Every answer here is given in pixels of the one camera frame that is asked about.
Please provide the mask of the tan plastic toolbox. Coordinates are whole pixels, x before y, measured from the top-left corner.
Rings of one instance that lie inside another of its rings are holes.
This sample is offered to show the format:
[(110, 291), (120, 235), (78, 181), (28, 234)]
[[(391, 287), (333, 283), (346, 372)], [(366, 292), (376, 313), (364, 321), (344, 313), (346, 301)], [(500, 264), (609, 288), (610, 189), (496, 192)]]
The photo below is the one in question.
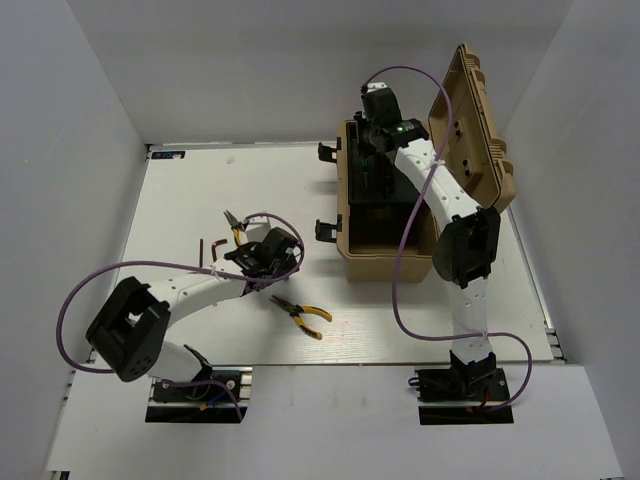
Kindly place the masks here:
[(337, 168), (334, 224), (318, 223), (351, 282), (419, 283), (430, 271), (466, 286), (488, 276), (500, 215), (516, 195), (479, 57), (456, 48), (426, 120), (406, 118), (377, 78), (363, 107), (318, 156)]

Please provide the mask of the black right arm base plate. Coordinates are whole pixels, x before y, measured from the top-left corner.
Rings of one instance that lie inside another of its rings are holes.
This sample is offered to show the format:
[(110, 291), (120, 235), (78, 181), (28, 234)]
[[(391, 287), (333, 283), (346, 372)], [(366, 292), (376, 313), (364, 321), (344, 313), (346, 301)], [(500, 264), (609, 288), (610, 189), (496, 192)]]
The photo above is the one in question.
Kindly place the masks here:
[(506, 425), (514, 423), (512, 407), (493, 408), (510, 399), (502, 368), (469, 391), (452, 368), (418, 369), (407, 381), (417, 393), (422, 426)]

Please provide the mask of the yellow black needle-nose pliers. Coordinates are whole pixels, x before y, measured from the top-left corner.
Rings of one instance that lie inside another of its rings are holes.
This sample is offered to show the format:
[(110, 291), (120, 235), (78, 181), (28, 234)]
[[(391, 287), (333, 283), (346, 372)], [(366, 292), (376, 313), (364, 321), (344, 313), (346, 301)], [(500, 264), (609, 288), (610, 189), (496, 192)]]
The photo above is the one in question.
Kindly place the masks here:
[(246, 227), (248, 222), (246, 220), (238, 220), (229, 210), (224, 210), (223, 215), (232, 230), (235, 245), (240, 247), (247, 243)]

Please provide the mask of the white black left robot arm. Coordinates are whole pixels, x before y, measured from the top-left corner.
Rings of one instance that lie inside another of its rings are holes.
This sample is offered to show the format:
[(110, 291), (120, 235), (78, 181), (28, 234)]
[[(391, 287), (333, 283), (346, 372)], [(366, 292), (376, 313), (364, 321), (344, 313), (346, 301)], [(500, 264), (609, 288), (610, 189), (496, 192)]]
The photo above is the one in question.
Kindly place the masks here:
[(301, 242), (274, 227), (263, 240), (230, 251), (203, 272), (142, 283), (120, 281), (86, 331), (86, 340), (124, 382), (148, 375), (176, 383), (188, 398), (211, 387), (211, 365), (193, 347), (166, 338), (178, 321), (261, 290), (291, 272)]

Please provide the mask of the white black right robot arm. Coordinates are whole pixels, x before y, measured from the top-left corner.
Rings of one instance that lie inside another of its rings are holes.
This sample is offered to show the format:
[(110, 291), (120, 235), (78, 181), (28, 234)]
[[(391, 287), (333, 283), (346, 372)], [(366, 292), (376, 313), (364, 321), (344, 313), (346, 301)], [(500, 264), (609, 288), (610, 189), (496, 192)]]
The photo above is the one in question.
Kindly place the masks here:
[(366, 142), (424, 194), (440, 236), (433, 266), (451, 305), (451, 384), (461, 397), (484, 391), (496, 370), (487, 333), (486, 291), (496, 258), (500, 214), (467, 194), (437, 152), (421, 122), (404, 120), (394, 92), (383, 82), (362, 87)]

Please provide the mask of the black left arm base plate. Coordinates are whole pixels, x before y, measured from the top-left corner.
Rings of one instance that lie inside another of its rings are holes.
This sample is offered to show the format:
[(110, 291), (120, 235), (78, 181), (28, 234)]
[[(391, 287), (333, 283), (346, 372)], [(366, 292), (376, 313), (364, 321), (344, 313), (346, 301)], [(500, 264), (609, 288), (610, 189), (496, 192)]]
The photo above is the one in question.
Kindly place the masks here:
[[(252, 386), (251, 367), (221, 367), (211, 378), (225, 385), (244, 416)], [(150, 424), (239, 424), (233, 401), (217, 385), (175, 388), (154, 380), (149, 394), (145, 422)]]

